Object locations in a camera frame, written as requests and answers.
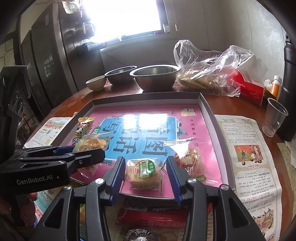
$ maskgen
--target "green label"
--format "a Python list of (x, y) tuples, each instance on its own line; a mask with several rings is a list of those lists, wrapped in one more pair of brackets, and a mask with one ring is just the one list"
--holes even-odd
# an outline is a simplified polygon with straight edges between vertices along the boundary
[(206, 180), (206, 177), (204, 175), (195, 177), (200, 182), (204, 182)]
[(97, 134), (100, 131), (101, 127), (97, 126), (93, 129), (93, 131), (91, 132), (91, 134)]
[(155, 172), (155, 165), (151, 160), (139, 161), (133, 169), (133, 174), (138, 178), (148, 178), (154, 172)]

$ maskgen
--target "bowl rim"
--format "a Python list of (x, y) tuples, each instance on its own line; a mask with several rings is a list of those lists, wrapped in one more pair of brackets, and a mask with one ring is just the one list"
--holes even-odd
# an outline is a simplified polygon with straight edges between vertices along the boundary
[(95, 82), (95, 81), (97, 81), (97, 80), (101, 80), (101, 79), (104, 79), (104, 78), (106, 78), (106, 76), (104, 76), (104, 75), (100, 75), (100, 76), (98, 76), (98, 77), (95, 77), (95, 78), (93, 78), (93, 79), (91, 79), (91, 80), (86, 81), (85, 83), (86, 83), (86, 84), (90, 84), (90, 83), (93, 83), (93, 82)]
[[(119, 70), (119, 69), (124, 69), (124, 68), (128, 68), (128, 67), (133, 67), (132, 69), (129, 69), (129, 70), (126, 70), (126, 71), (123, 71), (123, 72), (119, 72), (119, 73), (115, 73), (115, 74), (109, 74), (115, 70)], [(108, 77), (108, 76), (112, 76), (112, 75), (116, 75), (116, 74), (122, 74), (122, 73), (125, 73), (127, 71), (133, 71), (134, 69), (136, 69), (138, 66), (135, 66), (135, 65), (130, 65), (130, 66), (124, 66), (124, 67), (121, 67), (121, 68), (118, 68), (118, 69), (113, 69), (113, 70), (110, 70), (108, 71), (105, 76)]]
[[(136, 75), (136, 74), (134, 74), (134, 72), (136, 72), (138, 70), (141, 70), (141, 69), (146, 69), (146, 68), (150, 68), (150, 67), (159, 67), (159, 66), (172, 67), (172, 68), (175, 69), (175, 71), (168, 72), (168, 73), (163, 73), (163, 74), (148, 74), (148, 75)], [(145, 67), (141, 67), (141, 68), (135, 69), (135, 70), (133, 70), (133, 71), (130, 72), (130, 75), (131, 76), (134, 76), (134, 77), (156, 76), (156, 75), (172, 74), (172, 73), (176, 73), (176, 72), (178, 72), (180, 70), (181, 70), (181, 68), (179, 66), (176, 66), (176, 65), (157, 64), (157, 65), (149, 65), (149, 66), (145, 66)]]

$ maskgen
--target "small bowl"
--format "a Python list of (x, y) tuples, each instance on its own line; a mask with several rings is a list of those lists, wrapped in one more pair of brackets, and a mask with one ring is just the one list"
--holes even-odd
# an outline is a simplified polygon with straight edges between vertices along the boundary
[(119, 69), (114, 69), (105, 74), (109, 82), (113, 85), (124, 85), (133, 80), (130, 72), (136, 69), (137, 66), (126, 66)]
[(151, 65), (133, 70), (130, 75), (135, 77), (140, 88), (147, 92), (164, 92), (172, 89), (177, 72), (181, 68), (175, 65)]
[(104, 89), (106, 81), (107, 81), (106, 76), (101, 75), (101, 76), (95, 77), (89, 81), (86, 81), (86, 85), (90, 90), (99, 91), (101, 89)]

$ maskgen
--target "yellow snack wrapper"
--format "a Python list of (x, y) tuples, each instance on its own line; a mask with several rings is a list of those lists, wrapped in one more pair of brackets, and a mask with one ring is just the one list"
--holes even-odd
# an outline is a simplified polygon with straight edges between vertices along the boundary
[(77, 131), (73, 137), (72, 145), (76, 145), (83, 135), (86, 135), (90, 130), (95, 117), (81, 117), (78, 118)]

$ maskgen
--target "red wrapper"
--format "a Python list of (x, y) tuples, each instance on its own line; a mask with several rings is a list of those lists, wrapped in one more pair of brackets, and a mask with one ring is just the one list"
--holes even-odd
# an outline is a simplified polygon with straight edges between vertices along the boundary
[[(207, 214), (212, 205), (207, 205)], [(187, 207), (132, 207), (125, 205), (117, 213), (116, 224), (138, 227), (185, 228), (188, 215)]]

